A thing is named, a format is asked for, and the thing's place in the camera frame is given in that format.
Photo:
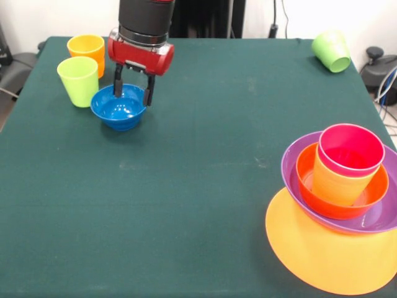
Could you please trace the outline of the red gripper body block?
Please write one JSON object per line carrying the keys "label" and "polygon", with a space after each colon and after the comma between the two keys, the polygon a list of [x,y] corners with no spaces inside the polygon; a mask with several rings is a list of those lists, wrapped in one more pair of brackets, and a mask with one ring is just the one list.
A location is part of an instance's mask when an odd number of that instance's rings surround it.
{"label": "red gripper body block", "polygon": [[110,32],[107,51],[115,63],[158,76],[168,71],[174,58],[174,45],[167,42],[160,47],[135,45],[124,39],[117,28]]}

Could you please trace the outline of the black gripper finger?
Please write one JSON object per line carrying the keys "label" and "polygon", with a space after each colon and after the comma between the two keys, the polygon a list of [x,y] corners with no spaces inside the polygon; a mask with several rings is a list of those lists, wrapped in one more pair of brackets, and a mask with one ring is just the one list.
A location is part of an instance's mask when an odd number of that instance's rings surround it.
{"label": "black gripper finger", "polygon": [[123,81],[122,81],[123,65],[117,63],[114,74],[114,96],[120,97],[122,95]]}
{"label": "black gripper finger", "polygon": [[148,77],[148,85],[145,89],[144,97],[143,97],[143,105],[145,107],[150,106],[152,103],[156,76],[154,74],[148,74],[147,77]]}

